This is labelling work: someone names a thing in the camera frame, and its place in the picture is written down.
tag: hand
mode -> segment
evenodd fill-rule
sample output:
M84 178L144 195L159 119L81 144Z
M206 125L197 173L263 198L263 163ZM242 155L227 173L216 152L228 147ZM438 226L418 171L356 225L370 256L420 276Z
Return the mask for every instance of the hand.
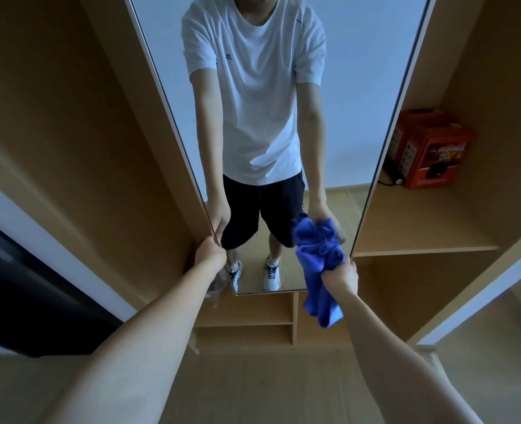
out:
M231 208L229 207L225 193L223 193L223 196L216 194L210 196L206 203L206 210L209 220L211 221L211 226L214 228L217 243L221 244L223 231L231 218Z
M345 294L358 294L359 274L355 262L344 261L332 271L323 271L321 280L336 301Z
M215 273L222 270L223 265L227 261L227 252L218 246L212 236L208 236L203 240L198 250L195 252L195 264L202 262L210 262L215 269Z
M327 204L311 203L310 201L307 217L309 217L315 223L318 221L331 219L333 221L333 226L335 227L335 233L337 234L337 240L339 241L339 244L344 242L343 229L341 228L341 225L339 224L339 221L335 215L331 213L331 210L329 210Z

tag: wooden floor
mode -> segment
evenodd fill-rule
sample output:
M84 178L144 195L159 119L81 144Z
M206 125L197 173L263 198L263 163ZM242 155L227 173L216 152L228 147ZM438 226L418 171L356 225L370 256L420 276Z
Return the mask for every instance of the wooden floor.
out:
M335 214L343 228L346 241L342 245L343 252L350 254L359 228L364 204L370 185L353 186L352 188L329 189L327 205ZM308 210L309 197L306 192L304 206ZM262 217L259 219L258 232L246 242L239 251L243 262L243 275L239 279L238 294L264 292L264 261L268 256L268 227ZM297 291L306 288L295 249L285 249L280 263L282 291Z
M0 424L34 423L85 357L0 357ZM382 423L352 351L188 355L161 423Z
M437 353L485 423L521 423L521 305L511 291L442 339Z

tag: black shorts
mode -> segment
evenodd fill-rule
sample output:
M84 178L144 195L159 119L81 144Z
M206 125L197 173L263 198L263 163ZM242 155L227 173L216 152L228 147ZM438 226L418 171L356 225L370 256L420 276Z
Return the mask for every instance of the black shorts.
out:
M231 218L222 236L224 249L240 247L255 235L259 213L283 246L294 246L292 220L303 211L306 187L301 171L292 178L264 186L242 184L223 176L223 186L231 208Z

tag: white t-shirt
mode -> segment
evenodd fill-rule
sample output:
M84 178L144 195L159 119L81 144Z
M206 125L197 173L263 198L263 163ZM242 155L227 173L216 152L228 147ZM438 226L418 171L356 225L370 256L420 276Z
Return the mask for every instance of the white t-shirt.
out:
M325 33L303 0L278 0L253 26L234 0L194 0L182 18L189 75L217 70L223 102L223 173L265 185L302 169L296 83L321 84Z

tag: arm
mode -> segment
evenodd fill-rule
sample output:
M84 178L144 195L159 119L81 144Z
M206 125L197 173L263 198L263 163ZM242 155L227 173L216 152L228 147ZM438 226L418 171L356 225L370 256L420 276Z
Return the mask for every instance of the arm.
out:
M309 218L313 221L333 219L337 239L344 242L341 225L327 206L325 194L325 120L321 109L320 87L313 83L298 83L298 135L303 169L309 186Z
M364 380L384 420L481 423L461 395L358 297L354 263L322 274L349 327Z
M225 258L207 238L178 284L92 354L45 424L158 423L207 287Z
M190 78L194 88L199 155L206 177L207 212L220 243L231 210L223 188L223 106L217 71L204 68Z

